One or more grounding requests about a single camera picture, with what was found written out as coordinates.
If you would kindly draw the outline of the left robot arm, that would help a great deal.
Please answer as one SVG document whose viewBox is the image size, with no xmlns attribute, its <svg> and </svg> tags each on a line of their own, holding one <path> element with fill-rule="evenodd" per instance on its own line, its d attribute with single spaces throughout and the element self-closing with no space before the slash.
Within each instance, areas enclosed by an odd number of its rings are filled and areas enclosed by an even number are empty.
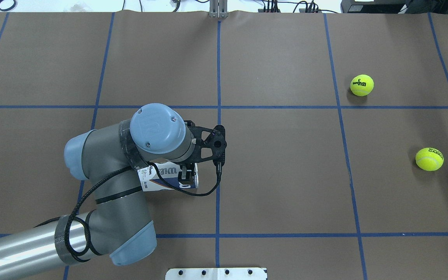
<svg viewBox="0 0 448 280">
<path fill-rule="evenodd" d="M 0 238 L 0 280 L 18 280 L 109 256 L 126 266 L 149 256 L 156 232 L 138 171 L 156 159 L 181 163 L 196 149 L 194 124 L 161 103 L 130 119 L 72 138 L 64 150 L 71 174 L 92 184 L 96 209 Z"/>
</svg>

